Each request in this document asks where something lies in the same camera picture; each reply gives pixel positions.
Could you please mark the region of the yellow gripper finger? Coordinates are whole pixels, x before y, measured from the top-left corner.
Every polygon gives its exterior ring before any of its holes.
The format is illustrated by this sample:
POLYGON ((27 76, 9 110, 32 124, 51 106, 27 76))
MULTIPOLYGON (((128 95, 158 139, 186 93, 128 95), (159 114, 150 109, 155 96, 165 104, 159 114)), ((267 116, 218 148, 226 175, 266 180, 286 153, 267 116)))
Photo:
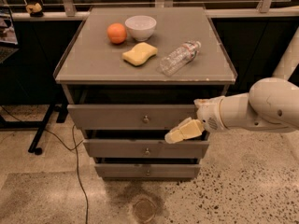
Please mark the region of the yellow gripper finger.
POLYGON ((209 99, 195 99, 194 104, 196 107, 201 107, 203 105, 210 105, 209 99))
POLYGON ((200 136, 205 130, 203 123, 198 119, 187 118, 177 127, 170 130, 164 140, 168 144, 175 144, 183 140, 200 136))

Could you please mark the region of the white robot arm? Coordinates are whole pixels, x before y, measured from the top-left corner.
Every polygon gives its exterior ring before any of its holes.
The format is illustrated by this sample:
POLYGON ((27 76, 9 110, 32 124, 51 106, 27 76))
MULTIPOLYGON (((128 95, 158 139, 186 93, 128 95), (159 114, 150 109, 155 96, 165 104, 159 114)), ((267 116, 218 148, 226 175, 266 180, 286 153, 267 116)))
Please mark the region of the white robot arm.
POLYGON ((299 65, 299 31, 295 33, 271 77, 255 82, 246 93, 196 99, 195 119, 187 118, 164 140, 175 144, 202 132, 242 128, 254 132, 289 133, 299 129, 299 87, 290 77, 299 65))

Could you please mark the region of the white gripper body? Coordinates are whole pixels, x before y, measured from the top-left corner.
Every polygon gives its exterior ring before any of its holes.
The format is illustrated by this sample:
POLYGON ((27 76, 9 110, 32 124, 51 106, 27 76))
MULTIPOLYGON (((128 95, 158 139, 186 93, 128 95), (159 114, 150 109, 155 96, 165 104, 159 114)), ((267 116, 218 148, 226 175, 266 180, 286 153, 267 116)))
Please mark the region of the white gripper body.
POLYGON ((203 123, 204 128, 210 132, 224 132, 225 126, 221 120, 221 101, 223 96, 211 98, 210 105, 197 107, 197 118, 203 123))

